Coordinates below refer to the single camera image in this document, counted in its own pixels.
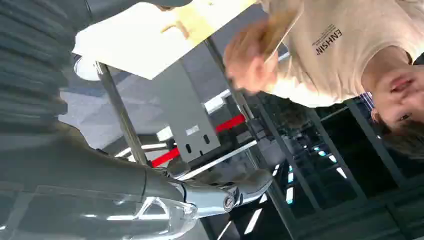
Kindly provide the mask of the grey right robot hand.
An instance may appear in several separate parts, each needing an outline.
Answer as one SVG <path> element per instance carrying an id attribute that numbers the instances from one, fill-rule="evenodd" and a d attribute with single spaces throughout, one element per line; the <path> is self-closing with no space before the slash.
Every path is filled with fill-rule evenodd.
<path id="1" fill-rule="evenodd" d="M 0 128 L 3 240 L 174 240 L 258 199 L 272 176 L 180 181 L 91 148 L 67 124 Z"/>

